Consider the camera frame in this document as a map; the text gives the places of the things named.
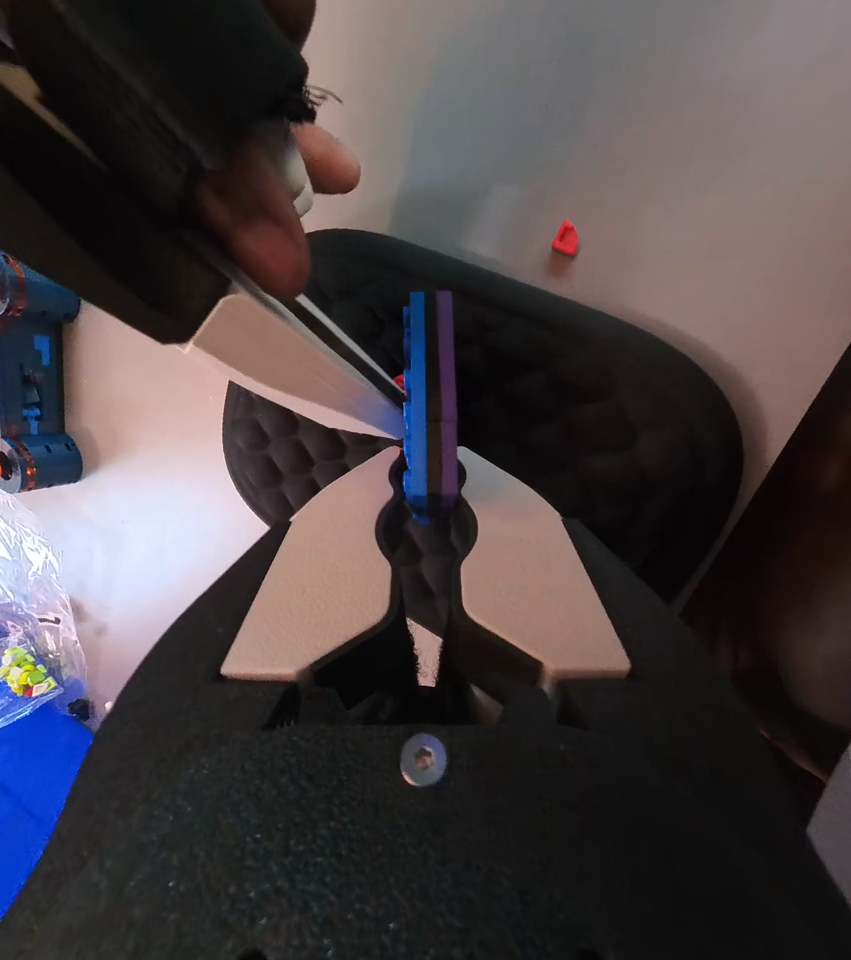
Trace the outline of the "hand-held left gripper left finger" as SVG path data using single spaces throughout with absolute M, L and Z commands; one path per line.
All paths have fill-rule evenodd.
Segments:
M 294 515 L 221 664 L 224 678 L 298 681 L 384 622 L 393 568 L 377 525 L 400 453 L 378 452 Z

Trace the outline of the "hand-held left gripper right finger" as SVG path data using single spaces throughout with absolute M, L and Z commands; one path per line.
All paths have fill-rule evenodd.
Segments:
M 459 574 L 468 624 L 540 687 L 627 677 L 630 658 L 560 513 L 467 447 L 458 456 L 475 521 Z

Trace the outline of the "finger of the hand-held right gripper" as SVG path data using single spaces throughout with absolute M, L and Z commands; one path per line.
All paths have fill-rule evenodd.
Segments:
M 405 392 L 355 340 L 344 332 L 307 296 L 292 300 L 292 315 L 318 340 L 345 361 L 357 376 L 365 378 L 384 398 L 397 407 L 405 402 Z
M 185 344 L 244 389 L 333 429 L 400 440 L 403 406 L 307 330 L 288 305 L 266 294 L 224 296 Z

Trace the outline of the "blue purple brick plate assembly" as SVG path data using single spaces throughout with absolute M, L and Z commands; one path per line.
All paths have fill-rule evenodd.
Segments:
M 414 292 L 403 309 L 402 489 L 416 522 L 449 517 L 460 499 L 455 304 L 451 291 Z

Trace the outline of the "person's right hand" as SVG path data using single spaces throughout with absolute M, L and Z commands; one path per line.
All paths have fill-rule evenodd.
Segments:
M 227 119 L 230 153 L 194 184 L 194 207 L 229 260 L 280 299 L 302 293 L 310 246 L 288 186 L 280 152 L 296 148 L 319 194 L 344 195 L 360 183 L 360 161 L 307 109 L 301 52 L 316 2 L 183 2 L 182 21 L 204 37 L 226 78 L 213 83 L 216 106 L 226 94 L 239 105 Z

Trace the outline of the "black egg-crate foam mat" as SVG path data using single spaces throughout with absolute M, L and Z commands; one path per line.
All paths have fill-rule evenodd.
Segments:
M 732 406 L 672 345 L 622 319 L 407 241 L 308 236 L 307 296 L 389 374 L 412 292 L 452 293 L 458 442 L 580 522 L 671 603 L 739 494 Z

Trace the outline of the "blue orange brick game controller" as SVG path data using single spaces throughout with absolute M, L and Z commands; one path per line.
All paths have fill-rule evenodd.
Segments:
M 64 328 L 80 298 L 0 250 L 0 490 L 21 495 L 78 482 L 67 433 Z

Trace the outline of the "person's dark jacket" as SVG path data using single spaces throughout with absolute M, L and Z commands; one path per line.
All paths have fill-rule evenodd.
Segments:
M 784 769 L 851 740 L 851 343 L 683 608 Z

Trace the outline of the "yellow green small bricks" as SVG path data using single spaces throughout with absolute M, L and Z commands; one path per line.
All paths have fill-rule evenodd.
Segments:
M 48 667 L 23 646 L 9 647 L 0 655 L 0 681 L 25 699 L 42 698 L 59 689 Z

